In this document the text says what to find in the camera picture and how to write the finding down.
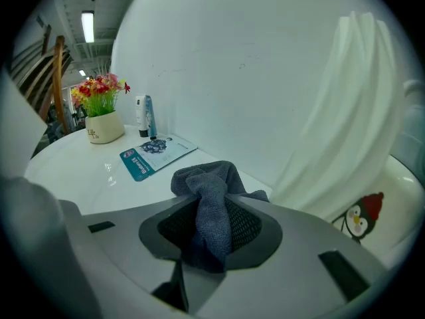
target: gray towel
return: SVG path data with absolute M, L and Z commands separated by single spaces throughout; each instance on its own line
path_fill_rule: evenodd
M 226 256 L 232 252 L 232 232 L 224 195 L 240 194 L 268 202 L 264 190 L 246 193 L 238 170 L 228 161 L 195 165 L 176 171 L 171 180 L 171 191 L 177 196 L 193 194 L 199 199 L 196 232 L 187 251 L 183 252 L 183 257 L 190 265 L 205 269 L 216 269 L 213 266 L 220 269 L 220 266 L 224 266 Z

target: white table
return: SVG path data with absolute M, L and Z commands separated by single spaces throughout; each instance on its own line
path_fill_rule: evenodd
M 120 153 L 142 145 L 149 138 L 141 138 L 135 126 L 125 127 L 126 134 L 109 144 L 91 144 L 85 130 L 61 138 L 30 161 L 25 177 L 48 189 L 56 198 L 75 202 L 85 215 L 170 199 L 175 196 L 170 190 L 175 171 L 218 160 L 197 149 L 144 181 L 136 182 Z M 247 192 L 263 189 L 270 194 L 269 187 L 241 171 L 239 174 Z

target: penguin's red hat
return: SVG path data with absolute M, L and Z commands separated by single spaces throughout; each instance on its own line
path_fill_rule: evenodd
M 378 219 L 379 212 L 383 207 L 383 199 L 384 193 L 371 194 L 361 198 L 361 203 L 369 214 L 369 217 L 375 221 Z

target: fluorescent light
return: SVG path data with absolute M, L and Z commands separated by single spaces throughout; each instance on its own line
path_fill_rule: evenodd
M 81 12 L 82 30 L 84 31 L 84 38 L 86 39 L 86 43 L 94 43 L 93 19 L 93 11 Z

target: white flower pot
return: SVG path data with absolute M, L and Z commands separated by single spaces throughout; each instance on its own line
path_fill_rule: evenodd
M 124 135 L 124 125 L 116 111 L 97 117 L 86 117 L 88 140 L 95 144 L 110 143 Z

